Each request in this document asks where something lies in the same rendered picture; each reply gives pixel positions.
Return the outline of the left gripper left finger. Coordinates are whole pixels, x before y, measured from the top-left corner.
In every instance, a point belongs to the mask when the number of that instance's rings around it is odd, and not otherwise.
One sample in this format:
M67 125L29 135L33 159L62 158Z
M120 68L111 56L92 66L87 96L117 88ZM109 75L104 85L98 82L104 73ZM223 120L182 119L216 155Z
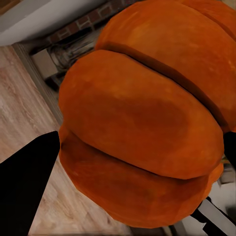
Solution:
M0 236L28 236L59 150L53 131L0 164Z

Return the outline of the pumpkin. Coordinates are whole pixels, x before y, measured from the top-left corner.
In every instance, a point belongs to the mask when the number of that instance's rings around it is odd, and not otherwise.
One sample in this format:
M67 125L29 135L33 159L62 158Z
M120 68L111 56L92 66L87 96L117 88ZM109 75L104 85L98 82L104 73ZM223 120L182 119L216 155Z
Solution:
M59 159L75 187L134 228L208 198L236 133L236 10L145 0L112 17L59 88Z

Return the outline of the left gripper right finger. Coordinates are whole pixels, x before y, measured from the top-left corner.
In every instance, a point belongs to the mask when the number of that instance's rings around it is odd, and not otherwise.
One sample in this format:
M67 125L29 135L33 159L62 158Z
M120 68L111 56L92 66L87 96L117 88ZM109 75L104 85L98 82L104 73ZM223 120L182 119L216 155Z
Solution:
M227 132L223 135L224 154L236 170L236 133Z

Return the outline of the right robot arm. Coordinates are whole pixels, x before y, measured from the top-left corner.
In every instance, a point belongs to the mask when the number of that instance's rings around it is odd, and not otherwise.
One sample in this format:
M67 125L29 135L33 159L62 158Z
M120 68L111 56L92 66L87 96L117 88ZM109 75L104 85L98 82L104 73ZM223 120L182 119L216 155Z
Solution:
M203 231L208 236L236 236L236 222L221 209L218 209L209 198L191 214L200 223L206 223Z

